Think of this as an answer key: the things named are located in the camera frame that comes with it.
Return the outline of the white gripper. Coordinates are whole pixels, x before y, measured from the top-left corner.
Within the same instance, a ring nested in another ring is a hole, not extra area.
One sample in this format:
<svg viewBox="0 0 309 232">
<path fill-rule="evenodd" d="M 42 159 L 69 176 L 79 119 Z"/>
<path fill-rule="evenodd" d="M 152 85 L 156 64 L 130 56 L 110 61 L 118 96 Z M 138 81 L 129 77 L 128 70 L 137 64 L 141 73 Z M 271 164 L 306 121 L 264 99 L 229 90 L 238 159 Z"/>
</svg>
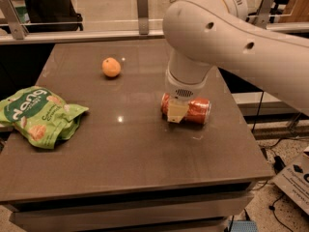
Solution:
<svg viewBox="0 0 309 232">
<path fill-rule="evenodd" d="M 165 73 L 165 92 L 172 98 L 168 102 L 167 121 L 179 123 L 189 109 L 187 101 L 195 99 L 205 84 L 205 78 L 197 84 L 180 82 L 167 70 Z"/>
</svg>

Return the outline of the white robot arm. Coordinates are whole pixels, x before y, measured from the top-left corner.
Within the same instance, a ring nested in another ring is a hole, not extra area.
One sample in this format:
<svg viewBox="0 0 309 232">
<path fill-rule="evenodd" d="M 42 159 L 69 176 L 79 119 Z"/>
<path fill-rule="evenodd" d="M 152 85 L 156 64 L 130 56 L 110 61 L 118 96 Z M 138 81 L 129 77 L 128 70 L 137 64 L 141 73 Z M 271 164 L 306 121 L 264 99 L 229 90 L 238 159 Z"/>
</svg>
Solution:
<svg viewBox="0 0 309 232">
<path fill-rule="evenodd" d="M 245 21 L 246 0 L 179 0 L 162 21 L 172 46 L 167 92 L 190 101 L 213 66 L 234 73 L 309 115 L 309 40 Z"/>
</svg>

